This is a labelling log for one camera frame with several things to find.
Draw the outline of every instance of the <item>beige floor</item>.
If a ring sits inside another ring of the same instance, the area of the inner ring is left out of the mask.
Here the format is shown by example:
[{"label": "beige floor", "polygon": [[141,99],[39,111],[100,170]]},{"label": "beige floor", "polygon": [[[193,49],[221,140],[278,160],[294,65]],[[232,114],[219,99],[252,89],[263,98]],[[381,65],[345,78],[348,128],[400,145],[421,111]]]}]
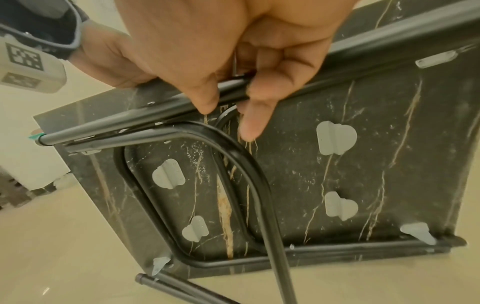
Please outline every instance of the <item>beige floor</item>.
[{"label": "beige floor", "polygon": [[[300,303],[452,303],[480,298],[480,150],[450,256],[294,269]],[[141,271],[79,185],[0,212],[0,303],[179,303],[137,285]],[[270,271],[202,279],[241,303],[280,303]]]}]

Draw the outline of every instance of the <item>black marble tabletop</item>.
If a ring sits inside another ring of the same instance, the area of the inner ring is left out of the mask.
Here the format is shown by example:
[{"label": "black marble tabletop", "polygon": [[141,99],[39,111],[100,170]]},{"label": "black marble tabletop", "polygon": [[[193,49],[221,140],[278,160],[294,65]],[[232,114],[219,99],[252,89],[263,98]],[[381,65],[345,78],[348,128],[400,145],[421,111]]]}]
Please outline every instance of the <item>black marble tabletop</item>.
[{"label": "black marble tabletop", "polygon": [[[383,1],[354,11],[336,40],[453,3],[446,0]],[[419,69],[415,63],[356,79],[281,102],[265,133],[246,146],[264,170],[285,244],[358,242],[400,238],[399,226],[425,222],[433,235],[452,234],[480,123],[480,50],[458,52],[451,62]],[[40,127],[51,133],[93,121],[176,94],[155,81],[131,90],[112,90],[38,115]],[[212,124],[219,111],[191,119]],[[320,154],[316,127],[322,121],[352,126],[357,142],[342,156]],[[227,132],[237,138],[238,120]],[[57,150],[92,201],[142,268],[168,255],[132,192],[119,177],[111,150],[68,154]],[[201,259],[235,258],[251,253],[231,215],[228,201],[219,199],[217,172],[209,150],[193,140],[143,144],[127,149],[131,170],[148,184],[174,219],[182,247]],[[175,159],[185,184],[158,187],[153,172]],[[243,215],[261,238],[247,184],[230,169]],[[336,191],[354,200],[358,213],[345,221],[326,214],[324,195]],[[201,215],[209,235],[200,242],[181,237],[194,215]],[[369,258],[394,257],[384,254]],[[331,259],[358,260],[358,256]],[[295,265],[316,263],[299,258]],[[268,268],[254,264],[198,269],[175,262],[169,269],[182,277],[240,273]]]}]

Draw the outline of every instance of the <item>white device with qr code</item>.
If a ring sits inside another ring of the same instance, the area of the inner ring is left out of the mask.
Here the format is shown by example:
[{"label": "white device with qr code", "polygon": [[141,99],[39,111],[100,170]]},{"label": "white device with qr code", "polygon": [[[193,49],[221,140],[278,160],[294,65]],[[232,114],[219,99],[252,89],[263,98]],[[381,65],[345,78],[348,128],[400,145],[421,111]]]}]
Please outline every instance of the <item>white device with qr code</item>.
[{"label": "white device with qr code", "polygon": [[25,46],[13,36],[0,37],[0,84],[55,93],[65,83],[67,74],[60,59]]}]

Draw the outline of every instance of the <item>hand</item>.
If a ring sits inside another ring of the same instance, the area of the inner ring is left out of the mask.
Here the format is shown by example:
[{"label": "hand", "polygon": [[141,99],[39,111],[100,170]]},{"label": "hand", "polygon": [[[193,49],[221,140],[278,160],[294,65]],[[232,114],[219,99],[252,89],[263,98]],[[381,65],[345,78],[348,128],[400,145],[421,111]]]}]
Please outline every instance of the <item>hand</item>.
[{"label": "hand", "polygon": [[266,127],[278,101],[319,70],[332,37],[356,0],[116,0],[148,67],[203,113],[219,100],[218,80],[256,69],[240,135]]},{"label": "hand", "polygon": [[130,36],[86,21],[81,46],[69,61],[89,76],[116,88],[130,88],[156,76],[142,62]]}]

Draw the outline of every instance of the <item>qr code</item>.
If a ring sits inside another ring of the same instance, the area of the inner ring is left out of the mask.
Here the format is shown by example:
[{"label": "qr code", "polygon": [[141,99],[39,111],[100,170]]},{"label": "qr code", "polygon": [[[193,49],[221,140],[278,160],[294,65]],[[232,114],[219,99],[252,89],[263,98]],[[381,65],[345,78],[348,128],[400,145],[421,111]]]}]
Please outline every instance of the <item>qr code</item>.
[{"label": "qr code", "polygon": [[23,76],[23,75],[14,74],[14,73],[7,73],[4,76],[4,78],[1,80],[1,82],[24,87],[24,88],[34,89],[42,81],[40,79],[36,79],[28,76]]},{"label": "qr code", "polygon": [[42,58],[39,54],[11,45],[9,43],[6,44],[6,50],[11,62],[39,71],[44,70]]}]

